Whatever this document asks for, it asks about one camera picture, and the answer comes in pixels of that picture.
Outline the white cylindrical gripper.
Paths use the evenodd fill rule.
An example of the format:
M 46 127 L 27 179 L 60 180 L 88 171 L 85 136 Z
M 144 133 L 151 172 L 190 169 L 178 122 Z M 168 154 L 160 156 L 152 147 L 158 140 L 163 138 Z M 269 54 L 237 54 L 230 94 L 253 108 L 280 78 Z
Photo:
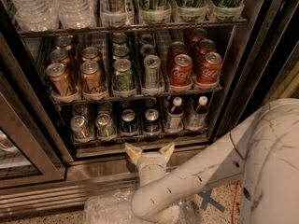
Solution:
M 147 152 L 144 154 L 142 148 L 135 147 L 129 143 L 125 144 L 127 155 L 137 167 L 141 187 L 165 176 L 166 164 L 174 150 L 174 142 L 161 147 L 159 152 Z

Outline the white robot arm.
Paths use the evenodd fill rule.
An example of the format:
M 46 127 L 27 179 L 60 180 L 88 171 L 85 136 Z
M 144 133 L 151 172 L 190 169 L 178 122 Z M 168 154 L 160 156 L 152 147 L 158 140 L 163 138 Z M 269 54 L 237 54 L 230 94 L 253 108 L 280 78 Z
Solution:
M 131 210 L 155 224 L 175 224 L 175 202 L 242 181 L 239 224 L 298 224 L 299 100 L 269 102 L 215 143 L 167 173 L 172 143 L 145 153 L 125 145 L 140 188 Z

